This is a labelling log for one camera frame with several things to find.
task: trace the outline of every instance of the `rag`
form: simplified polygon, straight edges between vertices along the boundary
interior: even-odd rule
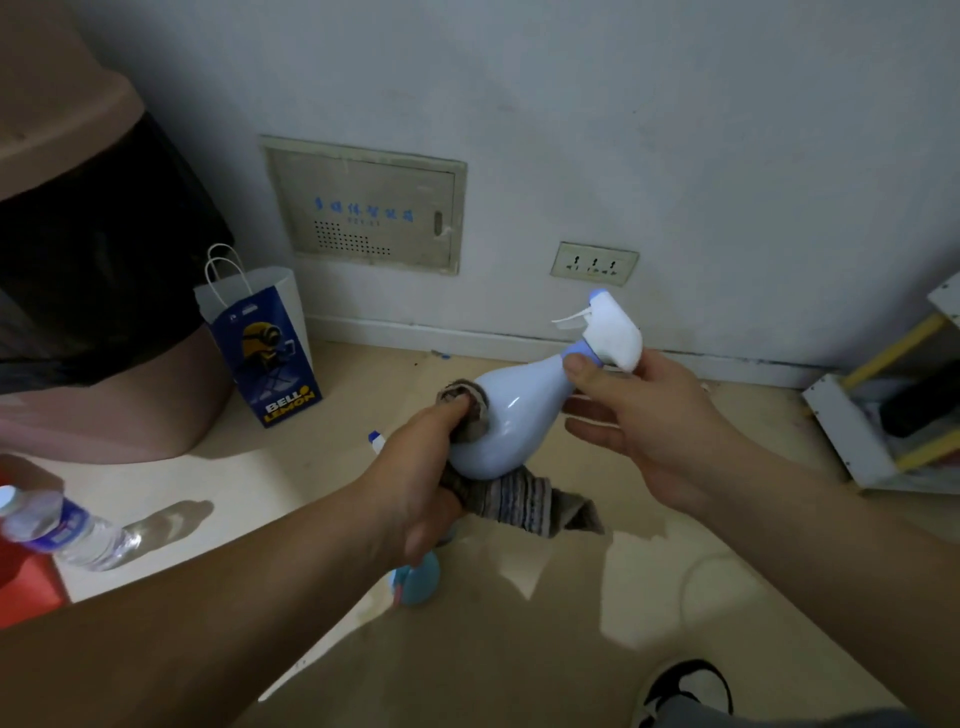
[[[437,403],[463,394],[469,395],[470,408],[450,433],[451,443],[472,443],[490,427],[490,400],[476,382],[457,379],[447,384],[437,395]],[[552,487],[550,478],[536,477],[526,466],[493,480],[471,480],[447,463],[440,484],[470,513],[548,539],[564,530],[604,532],[592,500]]]

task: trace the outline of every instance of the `white spray nozzle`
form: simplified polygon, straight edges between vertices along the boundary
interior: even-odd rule
[[[557,328],[582,328],[584,341],[607,364],[632,372],[643,354],[643,337],[610,291],[600,288],[590,294],[590,305],[553,322]]]

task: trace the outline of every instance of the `person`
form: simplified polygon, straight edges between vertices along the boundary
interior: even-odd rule
[[[646,487],[729,544],[919,718],[960,720],[960,557],[751,442],[696,377],[648,350],[633,376],[564,360],[575,437],[631,458]],[[0,632],[5,725],[229,725],[383,574],[461,515],[438,487],[468,399],[428,407],[356,481],[172,569]],[[720,671],[679,663],[631,728],[757,725],[732,717]]]

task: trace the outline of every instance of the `gray pants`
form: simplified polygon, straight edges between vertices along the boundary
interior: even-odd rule
[[[748,720],[677,695],[657,710],[657,728],[924,728],[906,711],[885,709],[831,720]]]

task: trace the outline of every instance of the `black and white shoe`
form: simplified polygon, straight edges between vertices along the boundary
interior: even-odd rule
[[[720,670],[706,660],[683,660],[660,670],[640,694],[631,728],[651,728],[657,722],[657,711],[676,695],[733,715],[733,696]]]

